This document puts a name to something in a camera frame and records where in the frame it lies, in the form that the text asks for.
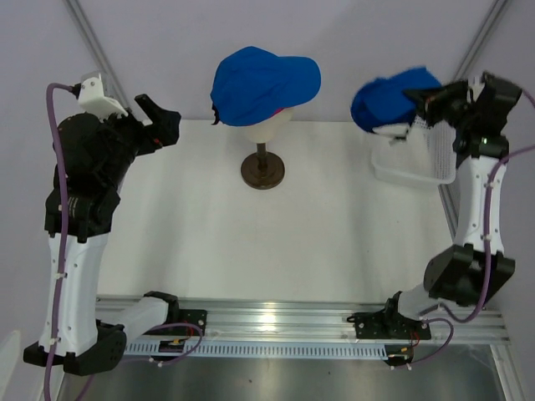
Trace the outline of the blue baseball cap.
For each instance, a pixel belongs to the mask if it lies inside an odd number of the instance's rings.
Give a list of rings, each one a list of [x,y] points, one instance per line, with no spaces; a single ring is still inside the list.
[[[392,124],[410,124],[415,103],[404,95],[407,89],[440,88],[441,82],[424,66],[413,67],[391,77],[378,77],[362,86],[350,105],[352,120],[363,131]]]
[[[210,92],[213,124],[258,124],[280,108],[311,101],[321,88],[318,64],[304,56],[279,56],[247,46],[217,66]]]

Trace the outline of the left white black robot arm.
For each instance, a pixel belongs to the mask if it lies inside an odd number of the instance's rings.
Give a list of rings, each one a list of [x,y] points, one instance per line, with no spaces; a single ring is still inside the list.
[[[99,270],[120,185],[135,159],[179,139],[181,114],[162,109],[148,95],[135,102],[150,119],[132,113],[106,117],[84,112],[54,124],[59,156],[45,201],[44,229],[51,251],[51,285],[41,338],[23,351],[25,363],[61,366],[89,376],[115,368],[128,344],[157,329],[168,335],[181,324],[177,297],[147,292],[116,322],[95,316]]]

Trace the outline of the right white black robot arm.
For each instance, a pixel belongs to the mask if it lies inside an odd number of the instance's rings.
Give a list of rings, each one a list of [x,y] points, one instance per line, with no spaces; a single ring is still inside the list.
[[[473,80],[404,94],[429,126],[445,122],[454,129],[460,205],[452,245],[429,261],[423,282],[396,293],[396,308],[382,315],[382,330],[393,338],[439,308],[455,322],[470,322],[516,269],[500,230],[501,188],[512,157],[502,131],[522,89],[485,71]]]

